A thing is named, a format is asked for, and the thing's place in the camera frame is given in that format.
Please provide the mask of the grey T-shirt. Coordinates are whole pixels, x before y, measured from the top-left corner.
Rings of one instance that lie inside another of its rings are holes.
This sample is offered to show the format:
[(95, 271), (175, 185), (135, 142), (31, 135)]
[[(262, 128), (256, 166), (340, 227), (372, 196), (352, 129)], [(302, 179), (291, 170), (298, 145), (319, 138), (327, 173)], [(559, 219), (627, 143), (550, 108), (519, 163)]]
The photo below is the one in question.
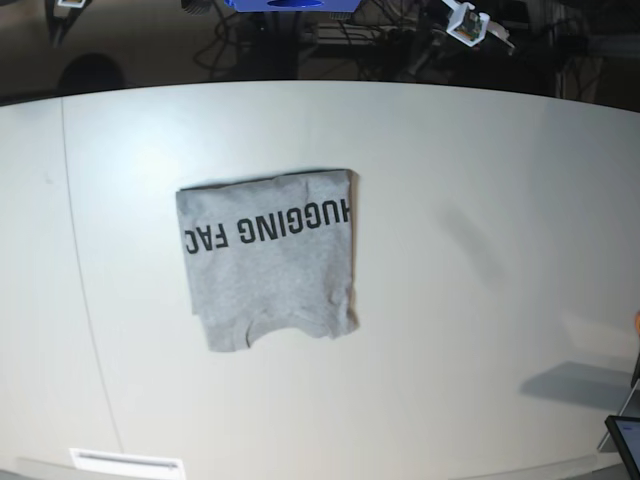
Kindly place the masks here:
[(351, 180), (325, 170), (177, 192), (192, 311), (211, 351), (281, 329), (356, 329)]

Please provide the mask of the black power strip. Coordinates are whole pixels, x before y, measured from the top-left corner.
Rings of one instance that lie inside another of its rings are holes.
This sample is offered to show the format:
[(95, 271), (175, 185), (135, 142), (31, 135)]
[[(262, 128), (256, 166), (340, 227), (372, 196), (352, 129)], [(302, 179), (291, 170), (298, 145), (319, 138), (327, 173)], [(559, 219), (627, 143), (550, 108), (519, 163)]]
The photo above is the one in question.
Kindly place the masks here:
[(302, 42), (325, 46), (382, 46), (411, 43), (416, 35), (415, 29), (400, 29), (390, 25), (318, 23), (303, 29)]

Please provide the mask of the white table label strip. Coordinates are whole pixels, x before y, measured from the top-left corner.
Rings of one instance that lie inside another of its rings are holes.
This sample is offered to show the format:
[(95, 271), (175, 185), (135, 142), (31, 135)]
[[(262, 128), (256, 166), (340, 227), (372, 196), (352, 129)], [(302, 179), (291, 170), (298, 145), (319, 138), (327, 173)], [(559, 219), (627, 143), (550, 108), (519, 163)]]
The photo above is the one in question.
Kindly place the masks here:
[(173, 479), (185, 475), (181, 459), (161, 458), (80, 448), (69, 449), (78, 470), (139, 478)]

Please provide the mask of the black tablet device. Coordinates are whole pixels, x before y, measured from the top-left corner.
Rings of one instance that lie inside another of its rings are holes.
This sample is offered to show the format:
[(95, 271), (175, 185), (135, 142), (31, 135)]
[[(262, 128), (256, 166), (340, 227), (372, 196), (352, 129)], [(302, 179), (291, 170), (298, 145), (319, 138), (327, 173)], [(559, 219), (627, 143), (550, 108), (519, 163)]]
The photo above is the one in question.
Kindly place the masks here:
[(605, 420), (605, 425), (629, 478), (640, 480), (639, 419), (610, 415)]

